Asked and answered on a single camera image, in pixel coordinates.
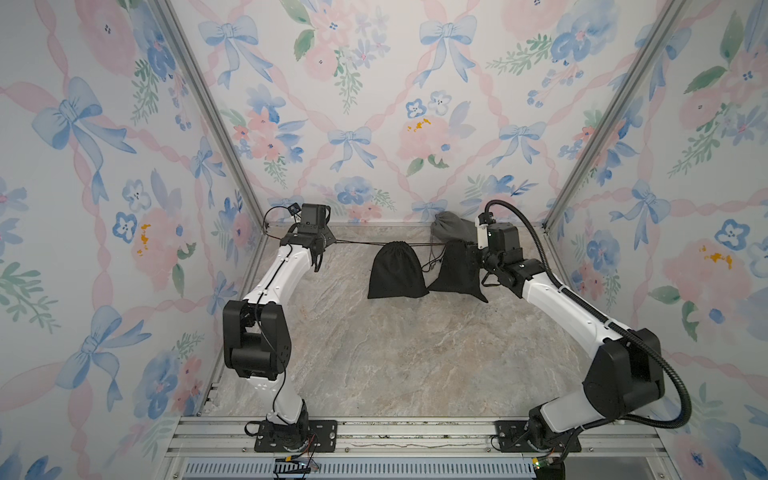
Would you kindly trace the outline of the black pouch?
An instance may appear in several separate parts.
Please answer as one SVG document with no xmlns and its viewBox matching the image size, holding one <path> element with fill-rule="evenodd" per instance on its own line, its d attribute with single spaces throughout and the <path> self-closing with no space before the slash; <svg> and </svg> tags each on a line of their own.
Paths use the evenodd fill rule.
<svg viewBox="0 0 768 480">
<path fill-rule="evenodd" d="M 415 247 L 445 247 L 434 241 L 408 243 L 405 241 L 360 241 L 339 239 L 340 245 L 376 246 L 368 283 L 368 300 L 410 298 L 419 299 L 429 294 L 424 279 L 425 270 L 442 260 L 444 252 L 425 263 L 419 260 Z"/>
<path fill-rule="evenodd" d="M 430 292 L 470 295 L 488 303 L 481 291 L 478 253 L 473 243 L 462 240 L 449 241 L 443 253 L 439 274 L 427 289 Z"/>
</svg>

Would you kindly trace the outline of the grey drawstring pouch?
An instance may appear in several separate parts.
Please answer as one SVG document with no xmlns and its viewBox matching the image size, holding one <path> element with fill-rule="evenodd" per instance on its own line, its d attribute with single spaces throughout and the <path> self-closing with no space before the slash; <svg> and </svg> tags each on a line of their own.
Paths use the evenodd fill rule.
<svg viewBox="0 0 768 480">
<path fill-rule="evenodd" d="M 475 243 L 477 240 L 475 224 L 449 211 L 439 212 L 434 216 L 430 225 L 430 233 L 433 238 L 440 242 L 460 240 Z"/>
</svg>

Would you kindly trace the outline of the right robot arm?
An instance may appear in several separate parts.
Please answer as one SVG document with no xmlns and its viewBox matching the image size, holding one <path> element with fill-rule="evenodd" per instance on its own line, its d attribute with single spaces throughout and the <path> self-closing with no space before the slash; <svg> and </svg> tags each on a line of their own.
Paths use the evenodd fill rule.
<svg viewBox="0 0 768 480">
<path fill-rule="evenodd" d="M 591 361 L 580 387 L 529 411 L 523 439 L 533 449 L 555 449 L 573 434 L 618 420 L 664 396 L 659 363 L 616 332 L 617 323 L 601 321 L 581 305 L 541 260 L 526 258 L 516 226 L 478 220 L 476 228 L 481 267 L 553 319 Z"/>
</svg>

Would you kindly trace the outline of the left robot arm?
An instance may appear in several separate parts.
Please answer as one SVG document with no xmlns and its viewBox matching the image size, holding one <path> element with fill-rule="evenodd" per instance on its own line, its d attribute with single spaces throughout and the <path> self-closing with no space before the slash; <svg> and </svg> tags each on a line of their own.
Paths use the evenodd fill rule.
<svg viewBox="0 0 768 480">
<path fill-rule="evenodd" d="M 257 431 L 245 429 L 263 452 L 298 452 L 311 445 L 306 402 L 288 376 L 292 340 L 285 305 L 304 275 L 320 269 L 325 250 L 335 242 L 329 206 L 293 204 L 287 210 L 297 219 L 280 239 L 274 261 L 251 292 L 228 301 L 222 311 L 225 367 L 246 380 L 269 408 Z"/>
</svg>

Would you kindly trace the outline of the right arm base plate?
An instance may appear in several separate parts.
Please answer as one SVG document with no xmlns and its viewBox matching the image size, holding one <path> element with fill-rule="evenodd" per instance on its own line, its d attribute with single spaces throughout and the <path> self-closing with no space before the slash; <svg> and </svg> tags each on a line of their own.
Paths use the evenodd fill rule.
<svg viewBox="0 0 768 480">
<path fill-rule="evenodd" d="M 526 420 L 497 420 L 494 425 L 495 449 L 503 453 L 553 452 L 579 453 L 582 446 L 575 429 L 552 432 L 546 425 Z"/>
</svg>

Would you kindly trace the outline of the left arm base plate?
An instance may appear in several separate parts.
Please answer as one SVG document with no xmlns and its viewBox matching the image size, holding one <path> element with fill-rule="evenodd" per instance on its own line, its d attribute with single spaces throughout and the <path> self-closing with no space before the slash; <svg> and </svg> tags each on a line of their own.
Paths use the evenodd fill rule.
<svg viewBox="0 0 768 480">
<path fill-rule="evenodd" d="M 257 453 L 299 454 L 333 453 L 336 450 L 336 420 L 299 420 L 294 425 L 280 425 L 263 420 L 252 434 Z"/>
</svg>

